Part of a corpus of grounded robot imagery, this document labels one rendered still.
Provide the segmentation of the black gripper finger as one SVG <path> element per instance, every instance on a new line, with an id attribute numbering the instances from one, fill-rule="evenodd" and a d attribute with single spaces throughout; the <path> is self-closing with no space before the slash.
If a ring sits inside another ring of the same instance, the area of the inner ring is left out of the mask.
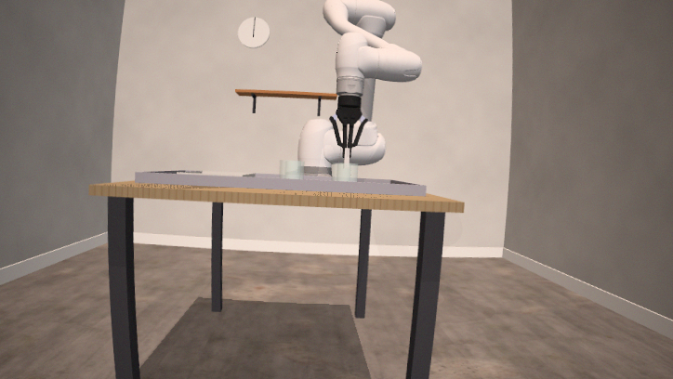
<path id="1" fill-rule="evenodd" d="M 358 145 L 360 136 L 363 131 L 364 125 L 368 122 L 367 118 L 364 118 L 363 116 L 360 118 L 360 126 L 357 132 L 357 135 L 354 139 L 354 142 L 352 143 L 352 137 L 353 137 L 353 127 L 354 127 L 354 120 L 355 120 L 355 114 L 353 113 L 350 118 L 350 130 L 349 130 L 349 138 L 348 138 L 348 154 L 347 154 L 347 163 L 350 163 L 350 157 L 351 157 L 351 149 L 353 147 L 356 147 Z"/>
<path id="2" fill-rule="evenodd" d="M 347 163 L 347 154 L 348 154 L 348 148 L 347 148 L 347 121 L 348 115 L 346 113 L 343 114 L 343 143 L 341 142 L 340 135 L 338 132 L 337 128 L 337 115 L 330 116 L 329 120 L 331 123 L 333 123 L 335 135 L 336 135 L 336 142 L 337 145 L 343 148 L 343 154 L 342 157 L 344 158 L 344 163 Z"/>

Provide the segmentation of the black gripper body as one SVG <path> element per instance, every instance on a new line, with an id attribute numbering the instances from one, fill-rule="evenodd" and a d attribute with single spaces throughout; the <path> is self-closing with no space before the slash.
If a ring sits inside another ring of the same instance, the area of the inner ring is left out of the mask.
<path id="1" fill-rule="evenodd" d="M 347 121 L 350 124 L 351 115 L 355 114 L 354 124 L 362 117 L 361 98 L 358 96 L 344 95 L 338 97 L 336 116 L 343 124 L 343 114 L 348 115 Z"/>

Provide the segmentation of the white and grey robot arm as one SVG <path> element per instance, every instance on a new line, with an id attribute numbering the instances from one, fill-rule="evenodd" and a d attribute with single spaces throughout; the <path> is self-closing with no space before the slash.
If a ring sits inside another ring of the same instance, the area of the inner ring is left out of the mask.
<path id="1" fill-rule="evenodd" d="M 396 21 L 395 9 L 385 2 L 326 0 L 323 17 L 342 36 L 336 50 L 336 94 L 360 97 L 363 117 L 368 119 L 358 145 L 351 149 L 350 163 L 377 163 L 385 155 L 386 142 L 372 121 L 376 79 L 414 81 L 421 73 L 422 60 L 382 40 Z M 332 123 L 325 119 L 306 122 L 297 154 L 305 162 L 304 176 L 332 176 L 332 163 L 344 163 L 342 154 Z"/>

